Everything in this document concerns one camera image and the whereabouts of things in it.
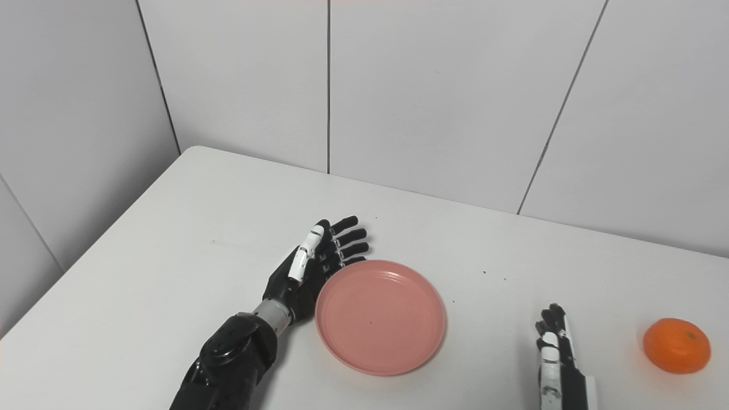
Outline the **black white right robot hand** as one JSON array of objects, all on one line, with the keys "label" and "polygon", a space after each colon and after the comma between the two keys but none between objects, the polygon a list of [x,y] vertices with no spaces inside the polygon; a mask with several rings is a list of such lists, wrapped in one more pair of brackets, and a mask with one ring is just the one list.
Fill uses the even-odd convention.
[{"label": "black white right robot hand", "polygon": [[576,365],[575,340],[566,311],[556,303],[541,311],[535,324],[540,355],[540,409],[597,409],[596,382]]}]

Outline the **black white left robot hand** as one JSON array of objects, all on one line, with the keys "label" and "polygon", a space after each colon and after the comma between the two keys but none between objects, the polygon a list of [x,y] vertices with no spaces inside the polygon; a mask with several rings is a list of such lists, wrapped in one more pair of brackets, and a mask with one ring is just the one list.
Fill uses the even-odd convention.
[{"label": "black white left robot hand", "polygon": [[370,245],[357,216],[320,220],[271,274],[256,312],[266,309],[276,331],[313,316],[323,286],[340,270],[366,260]]}]

